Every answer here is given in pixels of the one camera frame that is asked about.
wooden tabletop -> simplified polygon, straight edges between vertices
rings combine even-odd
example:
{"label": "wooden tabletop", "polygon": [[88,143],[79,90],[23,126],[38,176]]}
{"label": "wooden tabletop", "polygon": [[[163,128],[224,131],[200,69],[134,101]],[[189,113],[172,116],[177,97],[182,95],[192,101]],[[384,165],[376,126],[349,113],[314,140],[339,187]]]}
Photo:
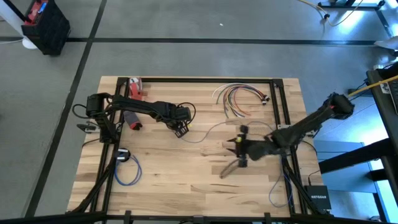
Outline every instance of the wooden tabletop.
{"label": "wooden tabletop", "polygon": [[[114,93],[117,77],[102,77],[98,92]],[[274,207],[269,201],[272,186],[280,176],[279,156],[266,156],[247,168],[238,168],[225,179],[220,179],[221,170],[236,157],[226,150],[227,140],[236,137],[238,127],[250,121],[262,121],[275,129],[272,102],[262,106],[252,93],[238,92],[236,101],[250,116],[227,119],[222,104],[215,104],[213,91],[225,83],[143,83],[146,101],[167,101],[171,103],[191,102],[197,108],[197,115],[189,133],[183,138],[197,141],[215,124],[222,124],[212,130],[200,143],[189,143],[178,139],[164,123],[156,123],[151,117],[138,114],[144,127],[140,131],[123,126],[120,146],[129,149],[142,167],[141,180],[133,186],[121,186],[113,182],[109,203],[109,214],[124,214],[131,210],[134,215],[206,215],[261,217],[264,212],[273,217],[289,217],[289,209]],[[268,84],[252,84],[263,93],[271,95]],[[299,80],[285,78],[285,94],[293,123],[306,116]],[[277,91],[280,117],[283,122],[282,106]],[[258,123],[249,125],[249,139],[259,139],[271,130]],[[88,134],[85,141],[98,138]],[[81,158],[73,184],[68,210],[72,210],[84,199],[95,184],[102,144],[87,144]],[[315,151],[308,144],[301,143],[297,151],[303,184],[307,184],[310,173],[319,170]],[[118,167],[118,176],[130,182],[136,175],[137,165],[127,161]],[[318,173],[311,175],[313,185],[321,185]],[[297,191],[294,188],[294,203],[299,208]],[[104,187],[101,190],[98,209],[101,209]],[[272,192],[271,200],[276,205],[287,202],[283,177]]]}

gray floor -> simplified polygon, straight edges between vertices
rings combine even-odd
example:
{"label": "gray floor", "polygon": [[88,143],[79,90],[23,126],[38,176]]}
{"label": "gray floor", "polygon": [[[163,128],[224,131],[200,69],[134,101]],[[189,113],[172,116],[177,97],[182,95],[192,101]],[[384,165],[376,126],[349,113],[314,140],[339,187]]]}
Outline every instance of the gray floor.
{"label": "gray floor", "polygon": [[[24,10],[29,1],[13,2]],[[88,37],[101,1],[56,2],[70,19],[71,36]],[[332,18],[346,15],[341,9],[331,10],[330,14]],[[0,22],[0,36],[16,35],[5,22]],[[108,0],[96,36],[387,38],[374,11],[355,12],[342,26],[333,28],[320,23],[316,10],[295,0],[254,0],[245,2],[244,7],[236,0]],[[23,49],[20,43],[0,45],[0,93],[5,100],[0,106],[0,219],[24,213],[84,46],[85,43],[67,43],[61,56],[48,57]],[[356,88],[366,78],[366,70],[390,60],[386,50],[373,46],[94,43],[74,103],[84,103],[85,97],[96,91],[103,75],[297,77],[306,109],[313,111],[331,92]],[[339,133],[342,127],[358,124],[361,119],[373,119],[371,127],[379,127],[377,116],[369,118],[371,113],[377,114],[373,103],[366,98],[357,99],[357,115],[344,124],[327,123],[320,137],[364,141],[367,136]],[[80,122],[69,115],[37,215],[65,212],[84,139],[84,133],[76,128]]]}
{"label": "gray floor", "polygon": [[337,217],[367,220],[379,215],[373,195],[362,192],[329,190],[331,214]]}

black desk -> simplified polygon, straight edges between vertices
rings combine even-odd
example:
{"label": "black desk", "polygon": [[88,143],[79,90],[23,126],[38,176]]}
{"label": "black desk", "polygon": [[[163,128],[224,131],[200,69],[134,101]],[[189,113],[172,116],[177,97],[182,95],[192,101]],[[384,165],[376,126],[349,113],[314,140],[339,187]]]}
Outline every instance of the black desk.
{"label": "black desk", "polygon": [[[375,70],[368,71],[366,75],[370,83],[382,80],[379,73]],[[322,161],[319,163],[319,166],[321,173],[324,174],[380,158],[384,169],[371,171],[369,176],[374,181],[387,179],[395,200],[398,202],[398,115],[395,112],[390,95],[383,94],[380,87],[372,88],[372,94],[389,137]]]}

black line on floor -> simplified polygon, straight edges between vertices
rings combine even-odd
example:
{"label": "black line on floor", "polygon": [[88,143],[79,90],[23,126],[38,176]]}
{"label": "black line on floor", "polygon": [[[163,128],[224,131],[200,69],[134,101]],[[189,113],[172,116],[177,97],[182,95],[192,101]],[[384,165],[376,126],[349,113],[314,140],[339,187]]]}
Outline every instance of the black line on floor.
{"label": "black line on floor", "polygon": [[[3,41],[15,41],[15,40],[21,40],[22,37],[0,37],[0,42]],[[88,38],[87,37],[69,37],[67,38],[67,42],[87,42]]]}
{"label": "black line on floor", "polygon": [[106,6],[106,1],[107,0],[102,0],[101,5],[99,6],[98,13],[97,13],[97,16],[96,16],[94,24],[93,24],[93,28],[91,29],[90,36],[87,40],[86,47],[83,51],[83,55],[81,56],[79,66],[76,71],[76,75],[72,81],[72,85],[70,87],[69,94],[67,96],[65,105],[61,112],[60,119],[58,121],[57,127],[55,128],[55,132],[52,136],[51,145],[49,147],[49,151],[45,158],[43,168],[40,172],[39,179],[36,183],[34,192],[32,194],[32,198],[30,199],[29,205],[27,207],[25,217],[33,217],[35,215],[37,206],[40,202],[40,198],[42,196],[43,189],[44,189],[45,183],[47,181],[47,177],[50,174],[51,166],[52,166],[53,160],[55,158],[55,155],[57,153],[58,145],[60,143],[63,130],[67,123],[68,115],[69,115],[70,109],[72,107],[73,100],[75,99],[76,91],[79,86],[81,76],[83,75],[83,71],[85,69],[86,62],[87,62],[88,56],[90,54],[91,46],[93,45],[93,39],[98,30],[98,27],[100,26],[101,18],[102,18],[102,15],[104,13],[104,9]]}
{"label": "black line on floor", "polygon": [[209,38],[95,38],[94,43],[373,45],[374,40],[271,40]]}
{"label": "black line on floor", "polygon": [[381,12],[381,10],[376,10],[376,14],[379,17],[381,24],[383,25],[384,30],[386,31],[387,35],[391,38],[394,36],[394,34],[392,33],[391,29],[390,29],[390,25],[388,24],[386,18],[384,17],[383,13]]}

wire bundle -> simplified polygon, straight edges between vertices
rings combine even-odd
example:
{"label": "wire bundle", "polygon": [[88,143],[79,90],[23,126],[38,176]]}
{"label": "wire bundle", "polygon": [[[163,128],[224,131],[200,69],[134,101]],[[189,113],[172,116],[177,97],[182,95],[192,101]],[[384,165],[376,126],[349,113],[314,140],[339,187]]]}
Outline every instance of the wire bundle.
{"label": "wire bundle", "polygon": [[260,99],[262,105],[266,105],[267,102],[268,102],[269,99],[270,99],[267,95],[263,94],[263,93],[262,93],[259,89],[257,89],[256,87],[251,86],[251,85],[247,85],[247,84],[244,84],[244,83],[229,83],[229,84],[222,85],[222,86],[218,87],[218,88],[213,92],[213,94],[212,94],[211,97],[213,98],[213,97],[214,97],[214,94],[215,94],[220,88],[223,88],[223,87],[224,87],[224,89],[220,91],[220,93],[219,93],[219,95],[218,95],[218,97],[217,97],[216,104],[218,104],[218,100],[220,99],[221,95],[224,93],[224,96],[223,96],[223,105],[224,105],[224,113],[225,113],[225,116],[226,116],[227,118],[229,118],[229,117],[228,117],[228,114],[227,114],[227,111],[229,111],[229,110],[231,110],[232,113],[233,113],[235,116],[239,117],[239,118],[244,118],[244,117],[245,117],[244,114],[250,115],[248,112],[243,111],[243,110],[238,106],[238,104],[236,103],[236,92],[237,92],[238,90],[246,90],[246,91],[249,91],[249,92],[255,94],[255,95],[258,96],[258,98]]}

